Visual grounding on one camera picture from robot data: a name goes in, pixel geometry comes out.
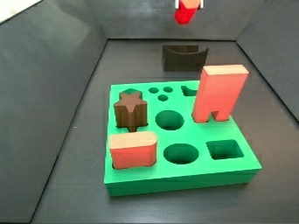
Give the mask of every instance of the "tall red block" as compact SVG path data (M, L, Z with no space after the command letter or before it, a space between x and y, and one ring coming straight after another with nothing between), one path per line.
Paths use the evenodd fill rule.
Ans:
M192 109L196 123L206 123L212 114L218 122L227 121L248 77L242 65L204 66Z
M199 9L202 0L180 0L179 10L176 10L174 17L179 25L187 25Z

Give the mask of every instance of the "gray floor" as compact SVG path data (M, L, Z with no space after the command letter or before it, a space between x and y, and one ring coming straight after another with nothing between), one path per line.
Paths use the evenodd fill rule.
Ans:
M243 64L250 70L234 118L263 169L247 185L111 199L103 183L110 85L199 78L196 73L163 72L167 44L207 46L208 65ZM108 41L72 126L35 223L299 221L298 123L236 43Z

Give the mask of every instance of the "gray wall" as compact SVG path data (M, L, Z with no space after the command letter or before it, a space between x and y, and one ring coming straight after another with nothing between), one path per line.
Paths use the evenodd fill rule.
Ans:
M299 1L267 0L238 43L299 120Z
M174 20L174 0L87 0L111 39L236 40L265 0L204 0L187 25Z
M0 26L0 222L28 222L107 37L82 0Z

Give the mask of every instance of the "small circular hole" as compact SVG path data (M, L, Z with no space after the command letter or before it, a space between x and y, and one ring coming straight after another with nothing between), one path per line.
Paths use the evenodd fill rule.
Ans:
M158 96L158 100L159 100L160 102L166 102L166 101L168 100L168 96L167 96L166 94L160 94L160 95Z
M156 87L151 87L148 89L148 91L150 91L151 94L156 94L159 92L159 89Z
M174 89L172 89L171 87L164 87L164 88L163 88L163 91L164 91L166 93L171 93L171 92L174 91Z

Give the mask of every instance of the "circular hole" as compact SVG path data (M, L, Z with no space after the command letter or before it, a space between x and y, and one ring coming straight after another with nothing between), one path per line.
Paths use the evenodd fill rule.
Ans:
M164 151L164 158L174 164L187 165L199 157L198 149L187 143L176 143L170 145Z
M174 91L174 89L172 89L171 87L164 87L164 88L163 88L163 91L164 91L166 93L171 93L171 92Z
M178 130L183 126L183 116L174 110L164 110L156 115L155 122L164 130Z
M148 89L148 91L150 91L151 94L156 94L159 92L159 89L156 87L151 87Z
M160 94L160 95L158 96L158 100L159 100L160 102L166 102L166 101L168 100L168 96L167 96L166 94Z

